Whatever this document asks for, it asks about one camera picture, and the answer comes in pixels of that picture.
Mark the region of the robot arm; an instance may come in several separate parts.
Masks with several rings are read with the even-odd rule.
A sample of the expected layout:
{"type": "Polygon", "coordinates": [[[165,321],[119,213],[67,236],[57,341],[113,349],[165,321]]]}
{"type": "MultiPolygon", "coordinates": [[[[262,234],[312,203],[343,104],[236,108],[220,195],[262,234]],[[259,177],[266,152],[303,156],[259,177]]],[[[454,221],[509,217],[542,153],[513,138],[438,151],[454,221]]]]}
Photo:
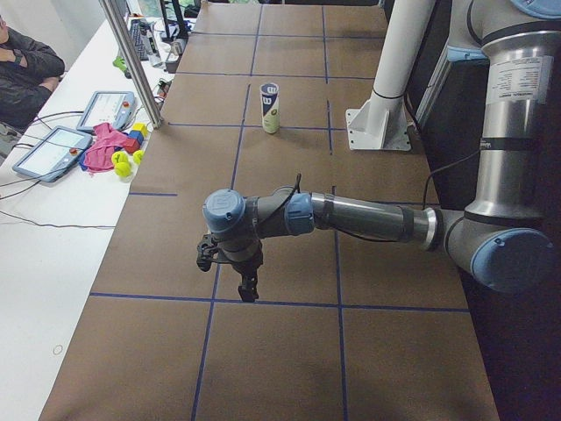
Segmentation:
{"type": "Polygon", "coordinates": [[[302,286],[334,267],[346,308],[457,311],[458,268],[505,291],[548,276],[552,245],[530,204],[529,121],[547,90],[559,23],[505,1],[473,11],[455,3],[456,17],[497,12],[504,24],[478,44],[492,66],[477,200],[442,210],[412,200],[427,167],[404,102],[433,9],[399,1],[386,18],[371,7],[203,7],[196,38],[232,47],[241,67],[224,74],[247,83],[256,120],[240,127],[231,186],[202,207],[202,271],[230,266],[252,303],[268,239],[284,301],[301,300],[302,286]]]}

